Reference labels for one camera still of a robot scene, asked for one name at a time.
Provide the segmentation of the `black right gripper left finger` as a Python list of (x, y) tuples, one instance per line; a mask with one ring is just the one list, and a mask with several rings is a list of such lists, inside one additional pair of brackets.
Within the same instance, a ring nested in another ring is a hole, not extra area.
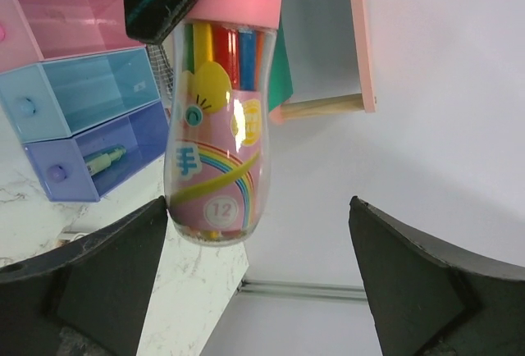
[(1, 269), (3, 355), (135, 355), (167, 231), (162, 197)]

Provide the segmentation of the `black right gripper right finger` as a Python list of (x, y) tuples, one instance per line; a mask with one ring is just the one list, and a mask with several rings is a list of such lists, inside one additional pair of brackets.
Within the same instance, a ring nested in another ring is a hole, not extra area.
[(384, 355), (522, 355), (524, 269), (354, 196), (349, 233)]

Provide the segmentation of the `four-compartment pastel organizer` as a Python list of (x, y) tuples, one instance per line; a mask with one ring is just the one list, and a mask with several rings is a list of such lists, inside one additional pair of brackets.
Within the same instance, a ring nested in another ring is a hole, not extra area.
[[(1, 104), (48, 199), (97, 202), (164, 153), (168, 124), (123, 0), (1, 0)], [(91, 176), (84, 157), (126, 154)]]

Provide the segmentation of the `green correction pen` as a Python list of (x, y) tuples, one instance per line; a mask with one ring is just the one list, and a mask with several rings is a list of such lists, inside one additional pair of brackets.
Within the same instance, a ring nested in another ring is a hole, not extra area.
[(85, 165), (91, 176), (107, 170), (114, 162), (119, 161), (126, 154), (122, 145), (114, 145), (84, 157)]

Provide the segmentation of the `pink crayon bottle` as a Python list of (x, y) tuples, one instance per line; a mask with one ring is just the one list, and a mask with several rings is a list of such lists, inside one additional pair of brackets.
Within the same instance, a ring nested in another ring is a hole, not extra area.
[(164, 191), (195, 244), (246, 240), (270, 181), (268, 86), (281, 0), (198, 0), (180, 25)]

